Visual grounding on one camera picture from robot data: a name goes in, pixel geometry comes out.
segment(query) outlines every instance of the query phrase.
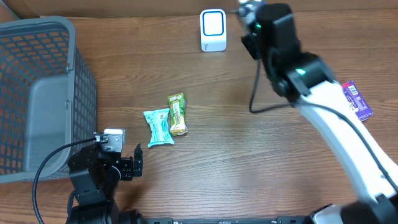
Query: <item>light blue packet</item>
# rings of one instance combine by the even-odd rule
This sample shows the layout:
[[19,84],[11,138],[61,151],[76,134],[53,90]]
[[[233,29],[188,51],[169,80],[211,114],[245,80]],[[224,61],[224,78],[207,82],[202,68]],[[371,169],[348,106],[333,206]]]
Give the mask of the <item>light blue packet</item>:
[[152,131],[148,148],[161,144],[174,144],[169,132],[169,112],[169,108],[144,112],[145,119]]

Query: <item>purple box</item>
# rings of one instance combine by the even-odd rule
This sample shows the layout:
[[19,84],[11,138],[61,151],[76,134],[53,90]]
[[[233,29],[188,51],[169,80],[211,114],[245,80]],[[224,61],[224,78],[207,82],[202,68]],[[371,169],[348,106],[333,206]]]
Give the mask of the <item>purple box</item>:
[[359,120],[364,121],[373,115],[373,110],[358,91],[354,81],[341,84],[344,95],[346,95],[349,106],[355,111]]

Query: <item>gray plastic basket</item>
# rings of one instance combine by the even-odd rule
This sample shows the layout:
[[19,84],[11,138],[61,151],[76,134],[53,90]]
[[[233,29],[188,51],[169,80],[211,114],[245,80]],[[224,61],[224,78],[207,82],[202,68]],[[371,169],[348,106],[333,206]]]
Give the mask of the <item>gray plastic basket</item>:
[[[32,180],[96,130],[96,82],[64,17],[0,24],[0,183]],[[40,179],[68,177],[65,149]]]

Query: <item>green snack package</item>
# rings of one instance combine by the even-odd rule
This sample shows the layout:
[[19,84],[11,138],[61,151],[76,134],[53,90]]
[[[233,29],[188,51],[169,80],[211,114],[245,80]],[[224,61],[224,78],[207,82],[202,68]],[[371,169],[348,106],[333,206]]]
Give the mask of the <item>green snack package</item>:
[[187,125],[185,125],[185,107],[187,102],[183,93],[178,93],[169,96],[170,114],[172,118],[172,125],[170,132],[173,136],[183,135],[188,132]]

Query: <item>green indicator light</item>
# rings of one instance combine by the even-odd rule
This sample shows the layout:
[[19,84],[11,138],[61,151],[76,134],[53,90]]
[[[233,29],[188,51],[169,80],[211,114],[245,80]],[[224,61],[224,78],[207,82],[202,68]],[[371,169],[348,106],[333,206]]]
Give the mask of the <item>green indicator light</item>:
[[306,71],[302,70],[301,68],[296,69],[296,72],[300,75],[304,75]]

